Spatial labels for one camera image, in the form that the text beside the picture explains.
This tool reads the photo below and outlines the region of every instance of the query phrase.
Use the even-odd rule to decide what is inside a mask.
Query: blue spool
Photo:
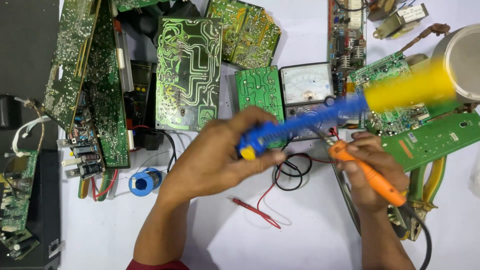
[[[147,196],[162,183],[162,175],[155,168],[146,168],[130,177],[128,188],[138,197]]]

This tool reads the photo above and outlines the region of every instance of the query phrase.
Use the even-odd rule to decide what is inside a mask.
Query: yellow tip
[[[253,147],[251,146],[240,149],[240,154],[246,160],[255,160],[256,158],[255,150],[253,150]]]
[[[432,61],[411,78],[376,83],[365,89],[364,95],[371,110],[382,111],[455,99],[455,89],[442,62]]]

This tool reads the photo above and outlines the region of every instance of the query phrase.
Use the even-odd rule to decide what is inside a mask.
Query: blue component
[[[160,171],[155,168],[146,168],[130,177],[128,188],[135,196],[143,197],[150,194],[152,190],[157,189],[160,184],[162,184]]]
[[[363,95],[359,95],[358,99],[350,101],[338,100],[334,106],[326,107],[325,110],[319,111],[317,114],[297,116],[295,120],[286,121],[285,124],[265,123],[261,126],[253,128],[244,133],[237,145],[237,151],[240,153],[241,149],[252,147],[255,151],[255,156],[262,155],[270,142],[278,139],[290,138],[292,134],[298,130],[310,126],[316,126],[328,120],[337,119],[338,113],[342,114],[356,114],[368,110],[368,104]]]

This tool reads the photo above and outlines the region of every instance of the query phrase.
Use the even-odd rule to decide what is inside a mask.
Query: white table surface
[[[201,13],[207,0],[193,0]],[[282,29],[282,38],[273,64],[279,67],[326,61],[326,0],[250,0],[265,7]],[[398,51],[432,23],[448,23],[453,30],[478,23],[480,2],[475,0],[425,0],[430,16],[422,26],[398,40],[372,37],[378,23],[367,23],[368,63]],[[431,55],[441,37],[431,35],[406,55]],[[148,39],[131,34],[133,59],[156,61],[156,51]],[[229,91],[234,89],[237,69],[222,65],[220,117],[232,114]],[[182,152],[196,133],[174,135],[177,150]],[[467,189],[479,144],[448,156],[443,184],[435,198],[434,209],[427,216],[433,237],[430,269],[480,269],[478,246],[480,200]],[[137,234],[152,207],[156,193],[136,197],[128,190],[128,179],[148,157],[171,151],[166,142],[158,152],[141,150],[132,154],[132,168],[120,171],[118,185],[104,202],[94,202],[91,194],[77,197],[78,179],[62,180],[61,212],[62,270],[125,269],[132,258]],[[326,158],[318,141],[292,143],[290,152],[306,151]],[[142,167],[164,170],[171,152],[159,155]],[[298,160],[296,164],[306,162]],[[289,186],[283,178],[284,185]],[[271,184],[271,170],[251,177],[239,186],[215,196],[192,201],[189,211],[188,240],[183,257],[192,270],[220,269],[360,269],[360,237],[348,214],[333,170],[329,164],[314,163],[304,186],[293,192],[274,188],[261,203],[261,210],[279,221],[276,229],[260,216],[237,207],[226,196],[235,196],[254,205]],[[425,255],[425,237],[403,245],[419,267]]]

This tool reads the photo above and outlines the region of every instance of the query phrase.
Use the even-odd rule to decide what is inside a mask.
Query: human hand
[[[356,132],[352,134],[352,138],[355,141],[348,144],[348,153],[369,164],[398,191],[406,190],[410,180],[403,173],[402,166],[395,161],[394,157],[383,150],[379,136],[368,132]],[[356,162],[339,162],[337,167],[347,173],[352,184],[352,200],[359,211],[384,213],[390,203],[372,189]]]
[[[237,160],[235,146],[240,136],[264,122],[276,123],[276,118],[258,107],[248,107],[230,120],[211,120],[178,158],[158,197],[182,203],[217,194],[282,163],[285,154],[281,151],[267,151],[252,161]]]

